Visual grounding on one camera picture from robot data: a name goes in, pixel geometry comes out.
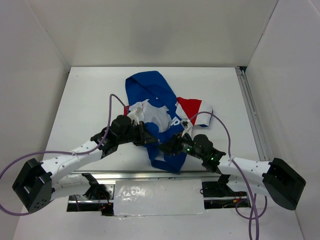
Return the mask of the blue white red jacket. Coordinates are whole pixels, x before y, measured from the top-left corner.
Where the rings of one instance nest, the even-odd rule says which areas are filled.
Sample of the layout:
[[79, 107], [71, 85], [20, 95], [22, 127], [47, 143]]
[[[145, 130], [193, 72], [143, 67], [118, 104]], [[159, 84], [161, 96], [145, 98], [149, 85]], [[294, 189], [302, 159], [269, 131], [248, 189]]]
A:
[[145, 146], [151, 165], [171, 173], [180, 172], [186, 154], [169, 156], [158, 146], [168, 142], [175, 134], [184, 131], [182, 121], [192, 126], [208, 127], [214, 109], [200, 99], [177, 97], [166, 79], [158, 71], [136, 73], [125, 80], [125, 91], [130, 111], [141, 108], [139, 120], [157, 143]]

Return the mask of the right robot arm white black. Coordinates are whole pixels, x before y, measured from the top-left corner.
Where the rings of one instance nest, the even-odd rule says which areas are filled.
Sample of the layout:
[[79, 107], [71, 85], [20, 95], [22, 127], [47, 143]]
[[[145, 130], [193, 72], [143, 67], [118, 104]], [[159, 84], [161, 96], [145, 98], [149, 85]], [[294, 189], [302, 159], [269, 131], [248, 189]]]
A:
[[169, 156], [186, 154], [201, 160], [207, 171], [221, 175], [218, 190], [223, 196], [244, 192], [250, 187], [253, 194], [269, 197], [282, 208], [294, 211], [306, 186], [305, 179], [284, 160], [228, 157], [214, 148], [204, 134], [195, 137], [176, 134], [160, 144], [159, 150]]

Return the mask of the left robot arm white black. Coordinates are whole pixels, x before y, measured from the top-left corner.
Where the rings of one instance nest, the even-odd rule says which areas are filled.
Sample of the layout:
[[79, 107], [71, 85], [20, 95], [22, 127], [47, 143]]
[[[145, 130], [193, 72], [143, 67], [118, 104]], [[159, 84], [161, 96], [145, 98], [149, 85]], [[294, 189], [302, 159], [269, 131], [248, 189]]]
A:
[[68, 154], [41, 162], [35, 158], [28, 160], [12, 189], [29, 213], [41, 210], [57, 198], [71, 195], [83, 195], [88, 200], [99, 196], [107, 198], [109, 191], [92, 174], [72, 175], [72, 172], [116, 152], [119, 145], [133, 143], [144, 146], [156, 142], [144, 122], [119, 115], [110, 126]]

